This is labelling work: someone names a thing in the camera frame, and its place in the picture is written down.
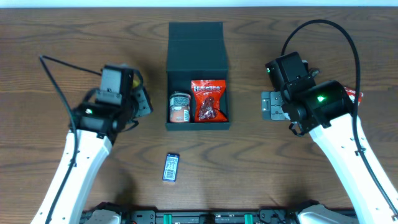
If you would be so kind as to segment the red Pringles can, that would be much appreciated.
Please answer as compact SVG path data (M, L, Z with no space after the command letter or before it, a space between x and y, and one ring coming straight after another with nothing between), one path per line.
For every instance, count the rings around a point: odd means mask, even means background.
M171 123L190 122L191 96L188 93L176 91L169 98L169 120Z

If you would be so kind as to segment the red Hacks candy bag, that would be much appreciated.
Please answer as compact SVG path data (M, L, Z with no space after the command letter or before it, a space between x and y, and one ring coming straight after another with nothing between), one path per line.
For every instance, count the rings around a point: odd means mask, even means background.
M196 123L227 122L220 106L226 80L192 80L191 89L196 101Z

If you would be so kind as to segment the black gift box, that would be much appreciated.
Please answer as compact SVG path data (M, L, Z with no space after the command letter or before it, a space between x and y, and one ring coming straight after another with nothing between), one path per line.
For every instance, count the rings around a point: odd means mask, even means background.
M220 110L225 122L197 123L196 99L191 89L193 80L228 80L228 56L223 37L222 22L171 22L167 50L167 95L165 127L168 131L228 130L231 126L229 112L229 87L220 99ZM190 121L170 121L170 96L175 92L191 96Z

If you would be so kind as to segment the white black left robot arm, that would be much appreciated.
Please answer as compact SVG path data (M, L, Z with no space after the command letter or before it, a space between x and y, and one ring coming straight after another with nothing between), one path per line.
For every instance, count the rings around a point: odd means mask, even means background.
M69 132L60 164L31 223L78 223L95 177L112 147L109 138L99 138L96 132Z

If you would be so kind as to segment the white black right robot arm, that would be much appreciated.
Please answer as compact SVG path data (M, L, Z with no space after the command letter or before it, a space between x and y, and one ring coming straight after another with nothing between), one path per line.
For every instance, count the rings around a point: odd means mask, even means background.
M397 223L397 190L371 149L358 106L343 85L330 80L272 83L282 111L300 135L324 152L353 204L360 223Z

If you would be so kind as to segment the red Hello Panda pack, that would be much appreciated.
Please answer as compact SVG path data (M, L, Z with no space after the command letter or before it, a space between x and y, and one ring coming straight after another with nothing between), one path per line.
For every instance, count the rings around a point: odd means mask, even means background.
M346 86L345 86L345 91L347 92L347 94L348 94L350 100L354 103L354 101L355 101L355 96L356 96L356 91L355 91L354 89L348 88L348 87L346 87ZM360 103L361 103L361 100L362 100L362 98L363 98L363 96L364 96L363 92L359 92L359 93L358 93L358 96L359 96L359 98L358 98L358 104L360 104Z

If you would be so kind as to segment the yellow Mentos candy bottle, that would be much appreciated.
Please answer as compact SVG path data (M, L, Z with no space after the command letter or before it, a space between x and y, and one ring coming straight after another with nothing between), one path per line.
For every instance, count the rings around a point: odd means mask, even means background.
M137 88L140 84L141 82L139 80L134 79L132 83L132 88Z

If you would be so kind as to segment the small black clip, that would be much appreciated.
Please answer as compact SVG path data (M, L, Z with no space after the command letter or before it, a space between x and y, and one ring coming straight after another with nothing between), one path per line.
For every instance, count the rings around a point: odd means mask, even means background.
M315 78L319 73L320 73L320 69L319 68L311 68L308 71L308 74L311 75L313 78Z

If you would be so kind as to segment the blue white small box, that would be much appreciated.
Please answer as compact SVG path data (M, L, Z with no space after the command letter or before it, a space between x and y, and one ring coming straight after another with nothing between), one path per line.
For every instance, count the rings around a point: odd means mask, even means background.
M175 182L177 179L178 163L180 156L178 154L167 154L165 158L164 172L162 180L166 182Z

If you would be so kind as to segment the black rail with green clips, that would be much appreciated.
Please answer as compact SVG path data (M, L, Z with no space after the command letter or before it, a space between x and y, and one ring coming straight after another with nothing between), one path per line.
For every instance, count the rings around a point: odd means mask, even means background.
M358 223L354 210L329 210L322 204L309 201L296 209L259 208L257 210L129 210L101 203L81 214L78 223L130 224L283 224L283 223Z

